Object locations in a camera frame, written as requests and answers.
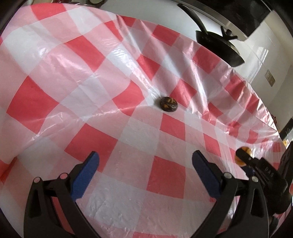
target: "kitchen appliance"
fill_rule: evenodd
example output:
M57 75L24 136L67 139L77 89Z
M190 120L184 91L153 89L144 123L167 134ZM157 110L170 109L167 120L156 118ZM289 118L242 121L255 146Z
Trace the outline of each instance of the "kitchen appliance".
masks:
M196 40L199 44L209 49L232 67L237 67L244 63L239 51L229 42L229 40L238 38L237 36L231 36L232 32L230 30L225 31L221 26L223 36L209 32L193 10L181 3L178 4L178 7L185 11L200 28L201 31L196 31Z

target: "plastic tablecloth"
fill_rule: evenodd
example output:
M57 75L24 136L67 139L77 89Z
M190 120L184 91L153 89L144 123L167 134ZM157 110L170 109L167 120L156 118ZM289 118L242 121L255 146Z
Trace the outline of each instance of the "plastic tablecloth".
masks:
M251 86L163 26L37 4L17 12L0 44L0 207L21 236L33 178L70 172L92 150L100 166L77 203L103 238L190 237L215 202L195 150L237 178L237 148L275 167L285 150ZM162 96L178 110L163 112Z

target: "orange object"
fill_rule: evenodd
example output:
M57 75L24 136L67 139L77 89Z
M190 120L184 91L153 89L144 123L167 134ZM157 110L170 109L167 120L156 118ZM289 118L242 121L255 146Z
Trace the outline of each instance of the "orange object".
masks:
M293 194L293 184L290 185L289 193L290 193L291 195Z
M251 151L250 148L248 148L246 146L243 146L243 147L241 147L241 149L243 149L247 154L249 154L250 156L252 156L252 151ZM240 167L246 166L246 164L241 159L239 159L239 157L236 156L236 155L234 157L234 160L235 160L235 163L237 165L239 165Z

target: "frying pan handle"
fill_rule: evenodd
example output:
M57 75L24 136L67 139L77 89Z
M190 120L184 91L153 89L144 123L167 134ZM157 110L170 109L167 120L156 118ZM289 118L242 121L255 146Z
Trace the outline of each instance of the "frying pan handle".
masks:
M232 34L232 31L230 29L228 29L227 31L225 31L224 27L221 26L221 31L222 31L222 35L223 35L223 38L225 40L234 40L234 39L238 39L238 36L236 35L231 35Z
M207 29L205 28L203 22L198 17L198 15L195 14L193 10L183 5L182 3L178 3L177 6L180 7L183 11L185 11L191 17L191 19L198 25L198 27L200 28L202 32L207 34Z
M26 0L0 0L0 36L8 22Z

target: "wall outlet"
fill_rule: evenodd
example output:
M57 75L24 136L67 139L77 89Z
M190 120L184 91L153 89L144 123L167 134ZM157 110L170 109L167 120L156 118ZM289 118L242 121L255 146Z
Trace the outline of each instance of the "wall outlet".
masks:
M269 70L267 70L265 77L266 77L267 81L269 82L270 86L273 87L273 85L276 81Z

